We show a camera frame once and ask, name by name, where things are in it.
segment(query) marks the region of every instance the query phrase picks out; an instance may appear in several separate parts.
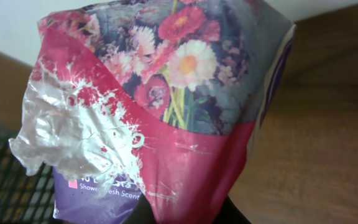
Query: purple label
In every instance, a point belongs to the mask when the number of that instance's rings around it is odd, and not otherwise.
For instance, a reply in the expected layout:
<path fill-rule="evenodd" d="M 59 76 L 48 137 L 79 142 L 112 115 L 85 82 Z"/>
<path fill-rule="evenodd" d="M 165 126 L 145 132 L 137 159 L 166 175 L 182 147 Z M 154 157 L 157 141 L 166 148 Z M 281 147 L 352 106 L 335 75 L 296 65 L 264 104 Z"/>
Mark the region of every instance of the purple label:
<path fill-rule="evenodd" d="M 68 182 L 54 171 L 56 206 L 54 217 L 73 223 L 122 223 L 136 206 L 141 195 L 134 184 L 118 177 L 103 198 L 98 197 L 98 183 L 92 178 Z"/>

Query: plastic package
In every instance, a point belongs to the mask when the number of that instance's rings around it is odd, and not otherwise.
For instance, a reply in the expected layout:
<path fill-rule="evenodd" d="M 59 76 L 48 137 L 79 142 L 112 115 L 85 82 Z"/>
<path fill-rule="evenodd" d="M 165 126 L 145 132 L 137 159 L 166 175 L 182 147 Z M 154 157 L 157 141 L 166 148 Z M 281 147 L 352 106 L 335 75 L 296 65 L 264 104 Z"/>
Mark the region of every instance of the plastic package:
<path fill-rule="evenodd" d="M 98 197 L 98 182 L 85 177 L 67 181 L 58 172 L 55 179 L 53 217 L 70 223 L 122 223 L 131 214 L 141 195 L 125 177 L 117 177 L 111 189 Z"/>
<path fill-rule="evenodd" d="M 91 177 L 100 200 L 123 175 L 158 222 L 212 222 L 252 149 L 294 25 L 257 0 L 143 0 L 53 13 L 39 30 L 10 140 L 27 174 L 44 162 L 69 181 Z"/>

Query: black grid mat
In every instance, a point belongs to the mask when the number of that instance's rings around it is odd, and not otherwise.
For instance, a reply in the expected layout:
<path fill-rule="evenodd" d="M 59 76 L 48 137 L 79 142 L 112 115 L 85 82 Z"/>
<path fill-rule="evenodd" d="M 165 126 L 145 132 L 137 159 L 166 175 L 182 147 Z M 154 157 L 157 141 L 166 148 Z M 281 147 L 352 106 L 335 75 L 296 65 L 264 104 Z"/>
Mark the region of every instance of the black grid mat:
<path fill-rule="evenodd" d="M 42 166 L 37 175 L 27 177 L 9 150 L 7 140 L 14 136 L 0 128 L 0 223 L 51 223 L 52 168 Z"/>

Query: wooden table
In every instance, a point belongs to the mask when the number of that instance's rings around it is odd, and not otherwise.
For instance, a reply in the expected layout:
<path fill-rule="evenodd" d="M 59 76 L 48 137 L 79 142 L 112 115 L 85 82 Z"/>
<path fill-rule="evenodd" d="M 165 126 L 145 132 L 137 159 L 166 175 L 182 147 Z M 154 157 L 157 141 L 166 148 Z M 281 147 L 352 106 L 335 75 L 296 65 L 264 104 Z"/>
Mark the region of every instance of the wooden table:
<path fill-rule="evenodd" d="M 252 223 L 358 223 L 358 6 L 298 23 L 230 196 Z"/>

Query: daisy yellow center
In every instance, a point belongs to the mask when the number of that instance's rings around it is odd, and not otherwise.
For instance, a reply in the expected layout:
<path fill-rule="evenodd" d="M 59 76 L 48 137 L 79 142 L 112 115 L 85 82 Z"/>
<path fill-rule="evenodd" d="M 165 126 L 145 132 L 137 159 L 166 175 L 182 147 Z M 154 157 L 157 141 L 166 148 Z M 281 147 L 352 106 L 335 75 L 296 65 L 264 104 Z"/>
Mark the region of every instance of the daisy yellow center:
<path fill-rule="evenodd" d="M 187 23 L 188 20 L 189 20 L 189 17 L 182 16 L 182 17 L 180 17 L 179 19 L 177 19 L 175 21 L 175 26 L 176 27 L 183 27 Z"/>
<path fill-rule="evenodd" d="M 196 57 L 189 55 L 184 57 L 179 64 L 179 71 L 184 74 L 188 75 L 192 71 L 194 71 L 197 67 L 197 59 Z"/>

